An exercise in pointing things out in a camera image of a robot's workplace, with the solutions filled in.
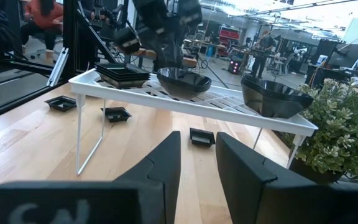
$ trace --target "shelf leg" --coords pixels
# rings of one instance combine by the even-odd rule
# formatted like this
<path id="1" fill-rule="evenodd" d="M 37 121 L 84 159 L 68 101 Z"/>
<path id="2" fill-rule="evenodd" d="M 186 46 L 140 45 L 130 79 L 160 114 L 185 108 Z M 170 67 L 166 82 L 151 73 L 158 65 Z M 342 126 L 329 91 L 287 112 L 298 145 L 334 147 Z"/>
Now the shelf leg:
<path id="1" fill-rule="evenodd" d="M 296 135 L 293 139 L 293 144 L 295 145 L 295 148 L 293 149 L 293 152 L 291 154 L 290 160 L 288 160 L 287 169 L 290 168 L 293 158 L 295 157 L 295 154 L 298 152 L 299 146 L 302 145 L 303 141 L 306 139 L 306 136 Z"/>
<path id="2" fill-rule="evenodd" d="M 77 102 L 77 106 L 78 106 L 78 130 L 77 130 L 77 150 L 76 150 L 75 170 L 76 170 L 77 175 L 80 175 L 82 173 L 82 171 L 84 170 L 85 166 L 88 164 L 91 157 L 93 156 L 93 154 L 98 149 L 100 143 L 102 142 L 103 135 L 104 135 L 104 117 L 105 117 L 104 114 L 106 112 L 106 99 L 104 99 L 104 101 L 103 101 L 102 130 L 101 130 L 100 138 L 99 138 L 98 142 L 96 143 L 96 145 L 94 146 L 94 148 L 92 149 L 91 153 L 85 159 L 85 161 L 81 167 L 80 167 L 81 117 L 82 117 L 82 107 L 85 104 L 85 95 L 77 95 L 76 99 L 77 99 L 76 102 Z"/>
<path id="3" fill-rule="evenodd" d="M 258 143 L 258 140 L 259 140 L 260 134 L 262 133 L 262 130 L 263 130 L 263 128 L 261 128 L 261 129 L 259 130 L 258 136 L 256 137 L 256 140 L 255 140 L 255 144 L 254 144 L 254 146 L 252 147 L 253 150 L 255 150 L 256 144 Z"/>

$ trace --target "stacked black trays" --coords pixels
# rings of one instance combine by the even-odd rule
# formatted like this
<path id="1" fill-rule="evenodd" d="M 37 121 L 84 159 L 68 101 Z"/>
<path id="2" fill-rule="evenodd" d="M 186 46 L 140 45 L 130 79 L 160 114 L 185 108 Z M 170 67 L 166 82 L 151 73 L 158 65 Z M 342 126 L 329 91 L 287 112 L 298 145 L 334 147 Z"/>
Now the stacked black trays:
<path id="1" fill-rule="evenodd" d="M 180 68 L 161 68 L 157 78 L 169 94 L 186 100 L 200 96 L 212 84 L 210 78 Z"/>
<path id="2" fill-rule="evenodd" d="M 97 63 L 96 71 L 103 81 L 118 89 L 142 87 L 150 78 L 150 72 L 125 63 Z"/>
<path id="3" fill-rule="evenodd" d="M 281 83 L 243 76 L 244 103 L 268 118 L 291 118 L 311 105 L 313 98 Z"/>

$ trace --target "potted plant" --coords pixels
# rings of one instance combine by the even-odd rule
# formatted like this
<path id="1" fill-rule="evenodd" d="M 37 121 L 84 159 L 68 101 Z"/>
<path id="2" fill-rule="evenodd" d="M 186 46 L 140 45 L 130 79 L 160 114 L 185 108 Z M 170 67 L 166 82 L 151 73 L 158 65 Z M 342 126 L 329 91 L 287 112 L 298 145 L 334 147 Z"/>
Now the potted plant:
<path id="1" fill-rule="evenodd" d="M 319 129 L 299 147 L 290 169 L 320 184 L 343 174 L 358 179 L 358 88 L 325 79 L 321 90 L 299 90 L 314 98 L 301 115 Z"/>

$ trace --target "red jacket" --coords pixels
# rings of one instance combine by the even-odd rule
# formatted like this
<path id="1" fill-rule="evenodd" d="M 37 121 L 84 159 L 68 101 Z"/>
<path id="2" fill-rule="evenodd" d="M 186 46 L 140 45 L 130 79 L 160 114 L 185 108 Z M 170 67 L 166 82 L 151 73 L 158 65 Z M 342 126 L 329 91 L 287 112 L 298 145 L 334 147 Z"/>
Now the red jacket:
<path id="1" fill-rule="evenodd" d="M 54 3 L 55 7 L 50 11 L 49 16 L 44 17 L 41 15 L 41 7 L 39 0 L 32 0 L 25 5 L 25 13 L 29 13 L 35 22 L 35 24 L 41 28 L 49 28 L 56 26 L 52 23 L 53 20 L 63 20 L 63 6 L 59 3 Z"/>

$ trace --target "red machine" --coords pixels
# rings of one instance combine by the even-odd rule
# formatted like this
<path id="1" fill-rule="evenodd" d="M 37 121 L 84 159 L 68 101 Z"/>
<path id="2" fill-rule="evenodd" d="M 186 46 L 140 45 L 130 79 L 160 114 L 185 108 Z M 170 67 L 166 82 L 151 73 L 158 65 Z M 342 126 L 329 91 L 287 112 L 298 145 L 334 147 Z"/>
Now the red machine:
<path id="1" fill-rule="evenodd" d="M 238 44 L 240 39 L 240 30 L 233 26 L 220 26 L 219 27 L 219 41 L 223 45 L 227 46 L 228 40 L 231 41 L 231 44 Z M 225 49 L 219 49 L 218 54 L 220 56 L 227 57 L 227 52 Z"/>

